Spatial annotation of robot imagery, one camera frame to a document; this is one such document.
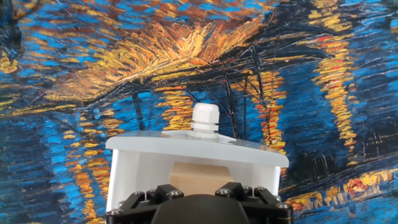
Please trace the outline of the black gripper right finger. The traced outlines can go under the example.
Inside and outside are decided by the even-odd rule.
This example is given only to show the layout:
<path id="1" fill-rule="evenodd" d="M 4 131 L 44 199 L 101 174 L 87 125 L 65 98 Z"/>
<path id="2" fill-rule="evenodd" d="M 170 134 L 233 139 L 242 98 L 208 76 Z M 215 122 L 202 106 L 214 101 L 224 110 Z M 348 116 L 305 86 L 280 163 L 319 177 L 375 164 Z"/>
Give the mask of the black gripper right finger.
<path id="1" fill-rule="evenodd" d="M 293 224 L 293 208 L 281 202 L 278 195 L 265 187 L 252 188 L 238 182 L 228 182 L 215 192 L 215 196 L 228 198 L 222 206 L 231 217 L 244 218 L 246 223 Z"/>

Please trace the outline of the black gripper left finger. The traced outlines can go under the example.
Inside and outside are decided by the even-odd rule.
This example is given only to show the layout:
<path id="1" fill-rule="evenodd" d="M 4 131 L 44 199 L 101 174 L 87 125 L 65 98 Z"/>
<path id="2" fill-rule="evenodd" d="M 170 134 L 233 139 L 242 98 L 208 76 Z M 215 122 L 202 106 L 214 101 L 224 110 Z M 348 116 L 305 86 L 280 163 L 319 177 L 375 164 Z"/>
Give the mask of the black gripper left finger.
<path id="1" fill-rule="evenodd" d="M 170 184 L 133 192 L 118 208 L 106 212 L 106 224 L 150 223 L 162 203 L 182 197 L 184 193 Z"/>

